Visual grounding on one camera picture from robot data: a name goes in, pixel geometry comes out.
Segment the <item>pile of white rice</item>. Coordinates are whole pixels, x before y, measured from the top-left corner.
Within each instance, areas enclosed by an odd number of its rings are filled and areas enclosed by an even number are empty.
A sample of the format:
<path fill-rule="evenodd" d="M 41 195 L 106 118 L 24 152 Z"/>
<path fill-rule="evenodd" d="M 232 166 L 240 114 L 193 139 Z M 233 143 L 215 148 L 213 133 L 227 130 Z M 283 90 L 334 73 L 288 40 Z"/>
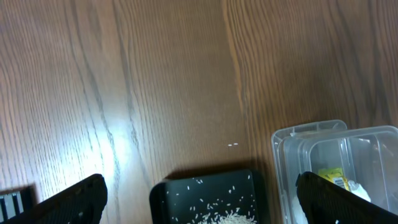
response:
<path fill-rule="evenodd" d="M 174 180 L 165 185 L 168 223 L 257 223 L 249 174 L 220 174 Z"/>

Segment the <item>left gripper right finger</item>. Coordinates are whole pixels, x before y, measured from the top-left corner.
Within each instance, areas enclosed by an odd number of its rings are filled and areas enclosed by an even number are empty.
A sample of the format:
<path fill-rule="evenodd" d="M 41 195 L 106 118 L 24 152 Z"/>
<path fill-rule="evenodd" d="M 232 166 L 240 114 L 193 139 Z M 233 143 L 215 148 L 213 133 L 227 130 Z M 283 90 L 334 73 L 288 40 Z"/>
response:
<path fill-rule="evenodd" d="M 295 186 L 309 223 L 397 223 L 397 215 L 312 172 L 298 175 Z"/>

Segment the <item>yellow snack wrapper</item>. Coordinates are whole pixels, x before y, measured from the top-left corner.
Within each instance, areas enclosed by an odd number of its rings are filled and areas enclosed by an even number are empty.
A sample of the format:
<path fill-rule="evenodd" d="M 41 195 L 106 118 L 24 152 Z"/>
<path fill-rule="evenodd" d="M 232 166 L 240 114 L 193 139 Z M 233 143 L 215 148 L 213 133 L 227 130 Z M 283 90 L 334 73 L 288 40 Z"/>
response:
<path fill-rule="evenodd" d="M 350 191 L 348 179 L 344 176 L 342 168 L 337 167 L 331 169 L 320 169 L 318 171 L 318 175 L 332 182 L 333 184 Z"/>

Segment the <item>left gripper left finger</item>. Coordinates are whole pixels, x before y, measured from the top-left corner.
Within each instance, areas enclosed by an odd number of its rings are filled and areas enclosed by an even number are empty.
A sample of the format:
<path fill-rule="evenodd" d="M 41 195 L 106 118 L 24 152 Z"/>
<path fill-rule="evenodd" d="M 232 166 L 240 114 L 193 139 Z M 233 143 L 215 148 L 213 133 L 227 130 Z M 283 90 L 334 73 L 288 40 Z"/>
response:
<path fill-rule="evenodd" d="M 108 201 L 108 190 L 104 177 L 93 174 L 43 202 L 37 201 L 36 194 L 35 199 L 30 210 L 6 223 L 99 224 Z"/>

